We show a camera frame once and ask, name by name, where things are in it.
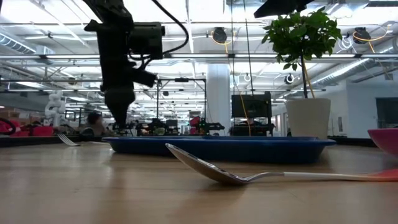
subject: pink bowl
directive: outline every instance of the pink bowl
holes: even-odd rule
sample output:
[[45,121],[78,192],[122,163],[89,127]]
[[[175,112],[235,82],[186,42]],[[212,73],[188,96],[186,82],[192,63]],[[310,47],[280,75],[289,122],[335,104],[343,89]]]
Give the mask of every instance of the pink bowl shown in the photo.
[[368,130],[368,133],[380,149],[398,157],[398,128]]

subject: table surface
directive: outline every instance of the table surface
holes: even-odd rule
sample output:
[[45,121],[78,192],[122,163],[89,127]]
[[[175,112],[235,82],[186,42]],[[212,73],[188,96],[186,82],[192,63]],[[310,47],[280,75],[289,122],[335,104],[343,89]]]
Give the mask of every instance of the table surface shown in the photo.
[[[364,173],[398,168],[371,148],[335,146],[320,162],[216,162],[238,175]],[[398,223],[398,183],[271,177],[226,187],[174,158],[114,153],[85,143],[0,149],[0,223]]]

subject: spoon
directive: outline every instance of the spoon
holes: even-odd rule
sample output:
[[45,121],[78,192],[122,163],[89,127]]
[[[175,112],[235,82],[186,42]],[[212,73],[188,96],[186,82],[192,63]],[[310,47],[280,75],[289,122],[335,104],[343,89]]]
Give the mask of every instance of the spoon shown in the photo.
[[166,144],[166,147],[170,152],[175,155],[177,159],[183,162],[185,165],[191,167],[198,173],[220,182],[222,184],[231,185],[245,185],[253,180],[257,180],[263,177],[304,177],[314,178],[323,180],[355,180],[355,181],[398,181],[398,169],[387,170],[383,172],[373,174],[360,174],[360,175],[349,175],[349,174],[322,174],[322,173],[311,173],[311,172],[263,172],[260,174],[254,174],[249,177],[239,177],[229,172],[226,172],[219,167],[201,160],[196,156],[176,147],[171,144]]

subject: white robot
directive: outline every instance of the white robot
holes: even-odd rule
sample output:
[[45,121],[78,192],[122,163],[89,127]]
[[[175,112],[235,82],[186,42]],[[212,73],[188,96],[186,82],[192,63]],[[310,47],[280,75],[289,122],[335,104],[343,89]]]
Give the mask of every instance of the white robot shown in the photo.
[[49,103],[45,107],[45,119],[44,126],[59,127],[63,120],[65,113],[65,102],[61,100],[63,92],[61,90],[55,90],[51,92],[49,96]]

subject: plant stem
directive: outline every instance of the plant stem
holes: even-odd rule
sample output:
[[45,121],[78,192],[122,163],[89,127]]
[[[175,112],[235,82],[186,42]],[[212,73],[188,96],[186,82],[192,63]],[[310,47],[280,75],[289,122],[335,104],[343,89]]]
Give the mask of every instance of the plant stem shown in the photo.
[[305,79],[305,67],[304,67],[304,56],[303,56],[303,53],[300,55],[300,59],[301,59],[301,71],[302,71],[302,76],[303,76],[304,98],[308,99],[307,81]]

